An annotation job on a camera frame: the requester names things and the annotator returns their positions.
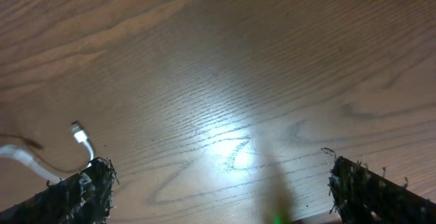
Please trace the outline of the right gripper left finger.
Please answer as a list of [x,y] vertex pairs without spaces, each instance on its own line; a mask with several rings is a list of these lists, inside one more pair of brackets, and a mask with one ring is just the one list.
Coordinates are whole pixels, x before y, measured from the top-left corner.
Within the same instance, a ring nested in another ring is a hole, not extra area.
[[117,181],[112,161],[98,157],[90,167],[1,211],[1,224],[105,223]]

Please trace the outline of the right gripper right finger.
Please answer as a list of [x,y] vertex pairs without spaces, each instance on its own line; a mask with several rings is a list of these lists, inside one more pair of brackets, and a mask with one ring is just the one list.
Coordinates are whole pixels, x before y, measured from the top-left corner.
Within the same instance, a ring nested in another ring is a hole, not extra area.
[[409,191],[407,182],[396,185],[361,161],[330,148],[322,152],[334,157],[328,178],[330,212],[339,214],[342,223],[435,224],[435,203]]

